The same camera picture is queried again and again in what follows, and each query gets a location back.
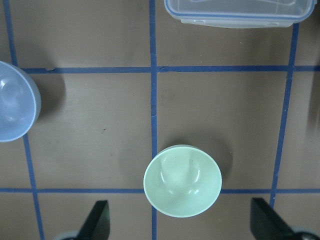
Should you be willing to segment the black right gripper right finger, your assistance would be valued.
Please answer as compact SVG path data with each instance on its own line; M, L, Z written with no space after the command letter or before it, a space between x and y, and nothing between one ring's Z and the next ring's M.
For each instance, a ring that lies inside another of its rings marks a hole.
M297 240L298 235L263 199L250 202L250 230L256 240Z

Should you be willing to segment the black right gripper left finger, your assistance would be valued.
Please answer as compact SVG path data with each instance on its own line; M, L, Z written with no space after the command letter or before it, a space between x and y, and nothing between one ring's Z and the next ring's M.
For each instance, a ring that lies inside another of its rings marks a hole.
M108 200L97 201L83 226L77 240L108 240L111 232L110 208Z

